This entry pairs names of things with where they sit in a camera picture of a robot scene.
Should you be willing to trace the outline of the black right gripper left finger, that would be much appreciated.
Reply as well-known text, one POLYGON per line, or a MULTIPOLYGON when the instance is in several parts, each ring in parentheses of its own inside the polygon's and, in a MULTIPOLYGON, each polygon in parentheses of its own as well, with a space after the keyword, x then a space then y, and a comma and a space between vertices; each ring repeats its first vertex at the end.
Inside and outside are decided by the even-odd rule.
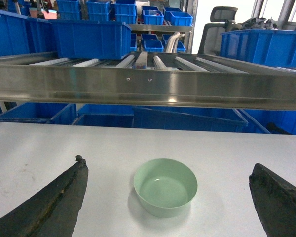
POLYGON ((82 208, 88 167, 76 163, 29 200, 0 218, 0 237, 70 237, 82 208))

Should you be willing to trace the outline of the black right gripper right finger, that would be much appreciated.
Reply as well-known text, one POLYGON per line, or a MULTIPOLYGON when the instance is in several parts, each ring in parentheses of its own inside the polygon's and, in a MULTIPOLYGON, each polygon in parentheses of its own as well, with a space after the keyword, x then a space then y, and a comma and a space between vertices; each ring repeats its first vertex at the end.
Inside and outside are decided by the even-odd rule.
POLYGON ((296 187, 257 163, 249 176, 255 210, 268 237, 296 237, 296 187))

